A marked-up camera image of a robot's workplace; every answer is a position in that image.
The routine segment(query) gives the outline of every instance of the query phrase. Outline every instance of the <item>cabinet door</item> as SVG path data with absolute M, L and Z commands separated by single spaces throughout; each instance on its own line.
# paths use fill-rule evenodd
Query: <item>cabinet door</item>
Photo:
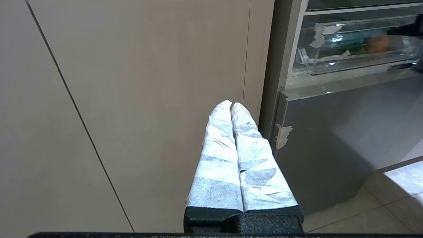
M 31 0 L 137 232 L 181 232 L 216 104 L 241 102 L 250 2 Z
M 0 237 L 131 231 L 25 1 L 0 32 Z

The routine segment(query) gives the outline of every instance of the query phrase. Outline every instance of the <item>floor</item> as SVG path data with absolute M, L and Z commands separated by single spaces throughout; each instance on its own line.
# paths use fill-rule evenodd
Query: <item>floor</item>
M 423 158 L 374 172 L 353 199 L 305 216 L 303 229 L 423 234 Z

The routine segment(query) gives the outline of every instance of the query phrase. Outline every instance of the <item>white cloth wrapping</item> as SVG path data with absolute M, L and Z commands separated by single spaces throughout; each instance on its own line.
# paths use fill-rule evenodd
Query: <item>white cloth wrapping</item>
M 248 110 L 235 103 L 231 115 L 244 211 L 298 205 L 273 158 L 269 142 L 261 136 Z
M 220 103 L 209 116 L 187 206 L 243 211 L 231 104 Z

